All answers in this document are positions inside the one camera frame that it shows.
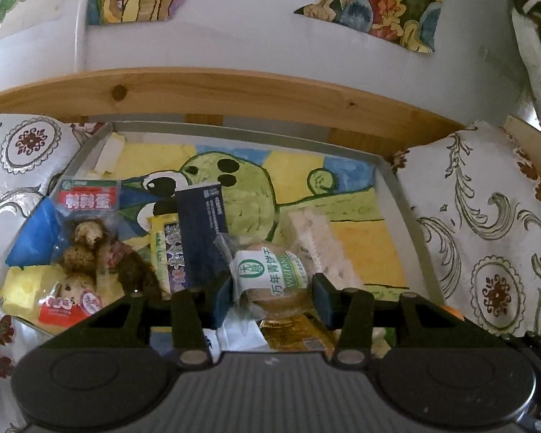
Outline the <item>gold foil snack packet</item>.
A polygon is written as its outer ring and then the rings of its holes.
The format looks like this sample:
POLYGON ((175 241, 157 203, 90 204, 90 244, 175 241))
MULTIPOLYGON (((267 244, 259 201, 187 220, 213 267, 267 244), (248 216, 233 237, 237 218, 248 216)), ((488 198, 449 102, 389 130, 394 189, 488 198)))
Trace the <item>gold foil snack packet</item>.
POLYGON ((269 347, 275 351, 323 352, 328 356, 334 351, 333 335, 320 322, 307 315, 262 321, 259 329, 269 347))

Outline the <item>yellow green candy pack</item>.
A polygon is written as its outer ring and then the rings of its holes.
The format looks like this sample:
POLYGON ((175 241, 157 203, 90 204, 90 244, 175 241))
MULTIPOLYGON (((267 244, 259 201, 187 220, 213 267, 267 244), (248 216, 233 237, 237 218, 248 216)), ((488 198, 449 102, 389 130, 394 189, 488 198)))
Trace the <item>yellow green candy pack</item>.
POLYGON ((150 223, 150 258, 163 297, 188 286, 181 225, 177 213, 153 216, 150 223))

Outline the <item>clear dark snack bag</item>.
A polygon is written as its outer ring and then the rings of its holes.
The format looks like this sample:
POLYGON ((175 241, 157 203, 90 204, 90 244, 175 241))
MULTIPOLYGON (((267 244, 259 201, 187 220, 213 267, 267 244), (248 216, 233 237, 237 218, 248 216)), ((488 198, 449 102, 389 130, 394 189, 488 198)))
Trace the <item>clear dark snack bag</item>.
POLYGON ((126 296, 162 299, 163 291, 153 267, 133 247, 120 240, 104 240, 96 257, 99 277, 115 277, 126 296))

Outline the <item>dark blue snack packet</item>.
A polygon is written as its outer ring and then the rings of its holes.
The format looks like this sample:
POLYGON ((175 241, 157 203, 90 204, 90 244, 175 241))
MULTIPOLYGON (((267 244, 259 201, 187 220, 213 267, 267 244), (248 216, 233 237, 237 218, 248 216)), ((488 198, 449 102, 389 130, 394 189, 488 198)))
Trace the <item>dark blue snack packet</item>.
POLYGON ((228 232, 221 184, 201 184, 175 194, 188 288, 211 284, 226 269, 215 239, 228 232))

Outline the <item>rice cracker pack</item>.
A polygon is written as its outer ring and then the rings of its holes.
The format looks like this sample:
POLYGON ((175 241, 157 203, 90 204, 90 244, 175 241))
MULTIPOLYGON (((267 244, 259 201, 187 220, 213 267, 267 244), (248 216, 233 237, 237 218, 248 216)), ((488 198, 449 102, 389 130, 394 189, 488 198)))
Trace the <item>rice cracker pack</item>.
POLYGON ((336 289, 363 289, 364 282, 331 230, 330 221, 313 208, 288 213, 294 244, 306 253, 315 274, 323 274, 336 289))

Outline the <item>orange tangerine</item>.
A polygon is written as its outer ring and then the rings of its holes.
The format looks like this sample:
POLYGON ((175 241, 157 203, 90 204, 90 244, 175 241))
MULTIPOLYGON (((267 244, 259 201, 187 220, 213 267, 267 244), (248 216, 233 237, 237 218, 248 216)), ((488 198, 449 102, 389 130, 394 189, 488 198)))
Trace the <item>orange tangerine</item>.
POLYGON ((449 314, 451 314, 453 317, 458 318, 460 321, 464 321, 464 320, 465 320, 465 317, 463 316, 463 314, 461 314, 461 313, 459 312, 459 310, 456 310, 456 308, 452 308, 452 307, 450 307, 450 306, 448 306, 448 305, 444 305, 444 306, 443 306, 443 309, 444 309, 445 311, 447 311, 449 314))

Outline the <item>red quail egg pack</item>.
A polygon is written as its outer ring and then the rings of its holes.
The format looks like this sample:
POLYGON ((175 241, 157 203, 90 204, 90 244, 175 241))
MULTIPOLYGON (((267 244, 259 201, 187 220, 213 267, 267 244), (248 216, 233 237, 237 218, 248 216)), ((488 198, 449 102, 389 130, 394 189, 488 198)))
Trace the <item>red quail egg pack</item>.
POLYGON ((55 189, 55 280, 38 301, 40 324, 62 331, 104 307, 98 279, 109 275, 105 252, 117 233, 120 189, 118 181, 75 177, 62 178, 55 189))

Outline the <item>frog drawing paper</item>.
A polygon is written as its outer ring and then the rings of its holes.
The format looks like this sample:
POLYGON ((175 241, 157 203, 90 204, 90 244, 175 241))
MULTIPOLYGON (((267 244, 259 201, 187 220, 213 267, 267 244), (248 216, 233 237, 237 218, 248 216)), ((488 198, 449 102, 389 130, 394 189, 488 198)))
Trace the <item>frog drawing paper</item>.
POLYGON ((175 210, 185 186, 221 182, 228 230, 285 243, 288 211, 313 208, 368 291, 391 299, 406 286, 378 206, 374 167, 365 161, 294 150, 127 143, 107 179, 121 183, 119 236, 150 261, 150 217, 175 210))

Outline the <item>grey metal tray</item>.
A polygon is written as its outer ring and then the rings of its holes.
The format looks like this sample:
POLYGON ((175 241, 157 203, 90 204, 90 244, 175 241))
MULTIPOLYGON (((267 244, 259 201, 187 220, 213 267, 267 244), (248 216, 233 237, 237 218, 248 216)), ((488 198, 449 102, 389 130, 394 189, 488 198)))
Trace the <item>grey metal tray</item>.
MULTIPOLYGON (((50 334, 65 331, 38 322, 38 301, 55 280, 50 256, 58 234, 53 193, 64 177, 120 183, 104 175, 114 170, 127 140, 143 135, 262 146, 371 163, 382 182, 387 212, 396 230, 394 243, 403 248, 405 262, 414 274, 414 283, 399 293, 407 289, 426 293, 418 258, 422 242, 410 234, 409 209, 401 200, 399 185, 389 165, 379 157, 223 127, 140 121, 74 127, 47 116, 6 114, 0 118, 0 342, 11 338, 10 322, 15 318, 50 334)), ((98 292, 104 307, 125 296, 115 277, 110 276, 98 279, 98 292)))

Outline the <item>floral white bed cover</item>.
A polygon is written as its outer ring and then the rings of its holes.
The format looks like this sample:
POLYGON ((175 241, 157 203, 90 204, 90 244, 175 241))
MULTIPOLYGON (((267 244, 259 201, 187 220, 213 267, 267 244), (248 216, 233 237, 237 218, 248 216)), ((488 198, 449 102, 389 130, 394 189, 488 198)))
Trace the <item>floral white bed cover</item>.
MULTIPOLYGON (((160 135, 127 143, 269 150, 160 135)), ((541 335, 541 177, 527 153, 510 135, 478 122, 397 153, 392 169, 445 302, 491 333, 541 335)), ((376 171, 375 177, 379 210, 408 287, 414 274, 394 243, 396 230, 376 171)))

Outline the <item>landscape drawing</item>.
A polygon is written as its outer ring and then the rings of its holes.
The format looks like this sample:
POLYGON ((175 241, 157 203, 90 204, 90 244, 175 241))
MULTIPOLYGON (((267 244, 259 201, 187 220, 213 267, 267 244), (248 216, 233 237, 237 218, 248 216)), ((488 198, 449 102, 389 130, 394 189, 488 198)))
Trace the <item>landscape drawing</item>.
POLYGON ((413 52, 435 51, 444 0, 316 0, 298 15, 333 22, 400 45, 413 52))

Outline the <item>wooden bed frame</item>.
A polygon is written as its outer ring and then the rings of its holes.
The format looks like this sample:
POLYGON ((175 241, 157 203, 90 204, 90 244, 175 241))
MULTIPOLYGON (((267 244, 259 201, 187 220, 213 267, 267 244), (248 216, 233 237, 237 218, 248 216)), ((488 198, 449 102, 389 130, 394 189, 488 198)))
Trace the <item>wooden bed frame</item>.
POLYGON ((0 92, 0 113, 60 120, 105 114, 182 113, 219 125, 225 116, 326 127, 339 146, 391 157, 461 129, 444 116, 365 91, 236 69, 139 67, 82 71, 0 92))

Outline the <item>white wall pipe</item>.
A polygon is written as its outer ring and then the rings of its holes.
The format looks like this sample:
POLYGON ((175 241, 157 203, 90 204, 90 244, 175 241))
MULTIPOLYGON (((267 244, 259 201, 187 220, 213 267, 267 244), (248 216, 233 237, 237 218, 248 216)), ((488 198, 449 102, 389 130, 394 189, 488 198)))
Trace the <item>white wall pipe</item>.
POLYGON ((85 70, 85 28, 88 8, 89 0, 78 0, 74 30, 74 73, 85 70))

